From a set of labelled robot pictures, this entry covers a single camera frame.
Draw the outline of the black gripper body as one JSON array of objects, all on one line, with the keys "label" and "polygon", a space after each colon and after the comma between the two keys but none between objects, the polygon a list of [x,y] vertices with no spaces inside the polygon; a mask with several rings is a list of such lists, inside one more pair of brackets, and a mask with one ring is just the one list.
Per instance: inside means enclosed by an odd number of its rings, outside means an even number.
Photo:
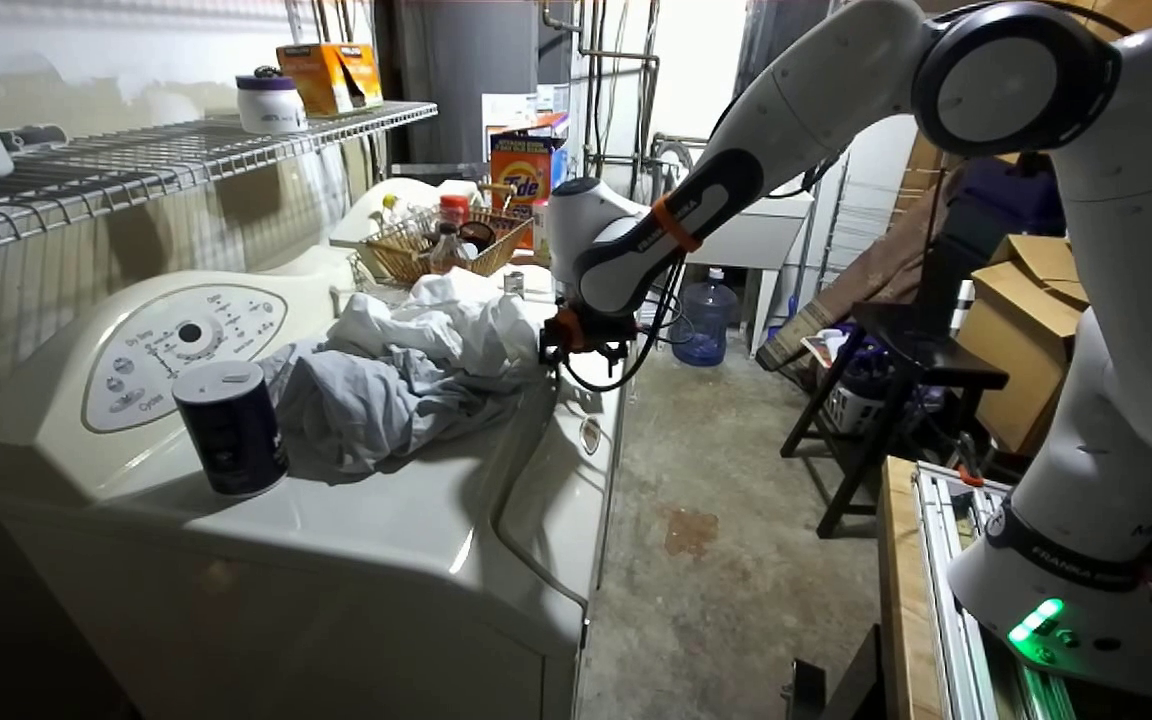
[{"label": "black gripper body", "polygon": [[609,365],[619,365],[630,355],[630,338],[637,335],[633,320],[615,317],[598,317],[598,310],[578,310],[562,306],[543,328],[540,328],[540,365],[562,369],[578,352],[598,352]]}]

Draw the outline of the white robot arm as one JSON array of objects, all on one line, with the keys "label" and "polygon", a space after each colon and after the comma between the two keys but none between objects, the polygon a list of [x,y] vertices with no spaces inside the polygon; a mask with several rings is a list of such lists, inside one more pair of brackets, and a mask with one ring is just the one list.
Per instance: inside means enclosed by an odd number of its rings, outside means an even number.
[{"label": "white robot arm", "polygon": [[848,0],[758,73],[637,222],[573,226],[540,348],[630,338],[667,262],[887,114],[961,161],[1045,155],[1085,286],[1047,432],[950,568],[951,598],[1036,666],[1152,697],[1152,29],[1109,39],[1047,0]]}]

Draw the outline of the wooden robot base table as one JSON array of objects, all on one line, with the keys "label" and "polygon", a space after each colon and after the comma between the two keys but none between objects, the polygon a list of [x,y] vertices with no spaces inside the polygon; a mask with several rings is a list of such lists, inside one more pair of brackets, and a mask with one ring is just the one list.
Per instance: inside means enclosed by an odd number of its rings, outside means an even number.
[{"label": "wooden robot base table", "polygon": [[1085,586],[1002,545],[1009,486],[887,458],[886,637],[900,720],[1152,720],[1152,585]]}]

